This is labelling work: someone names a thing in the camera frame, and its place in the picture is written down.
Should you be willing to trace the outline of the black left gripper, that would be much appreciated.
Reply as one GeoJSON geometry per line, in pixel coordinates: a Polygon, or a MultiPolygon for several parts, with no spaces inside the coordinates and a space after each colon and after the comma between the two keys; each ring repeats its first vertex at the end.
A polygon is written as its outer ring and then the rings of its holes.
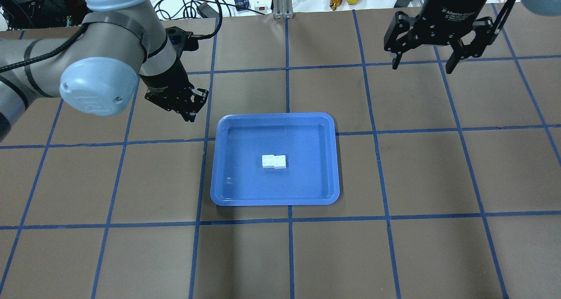
{"type": "Polygon", "coordinates": [[[139,76],[147,91],[144,99],[162,109],[177,109],[186,122],[195,122],[208,101],[207,89],[195,88],[181,62],[192,32],[173,26],[166,28],[162,41],[147,52],[139,76]]]}

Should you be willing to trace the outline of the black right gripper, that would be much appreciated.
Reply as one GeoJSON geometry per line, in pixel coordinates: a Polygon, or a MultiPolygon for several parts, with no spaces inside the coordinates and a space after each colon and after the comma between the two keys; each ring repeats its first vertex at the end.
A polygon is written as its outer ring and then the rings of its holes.
{"type": "Polygon", "coordinates": [[[403,11],[393,15],[384,35],[384,50],[391,53],[391,68],[399,67],[403,54],[422,45],[450,43],[452,54],[445,71],[450,75],[460,61],[481,57],[485,48],[497,39],[517,0],[507,0],[495,21],[478,19],[487,0],[425,0],[418,15],[403,11]],[[469,44],[461,37],[475,32],[469,44]]]}

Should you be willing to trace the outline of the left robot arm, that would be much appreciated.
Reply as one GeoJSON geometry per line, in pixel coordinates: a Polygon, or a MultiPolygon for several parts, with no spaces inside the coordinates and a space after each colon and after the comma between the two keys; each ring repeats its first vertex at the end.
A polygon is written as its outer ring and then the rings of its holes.
{"type": "Polygon", "coordinates": [[[209,35],[164,28],[149,0],[85,0],[86,14],[68,39],[1,41],[0,117],[5,139],[40,98],[111,117],[122,113],[143,82],[146,99],[193,122],[208,100],[181,62],[209,35]]]}

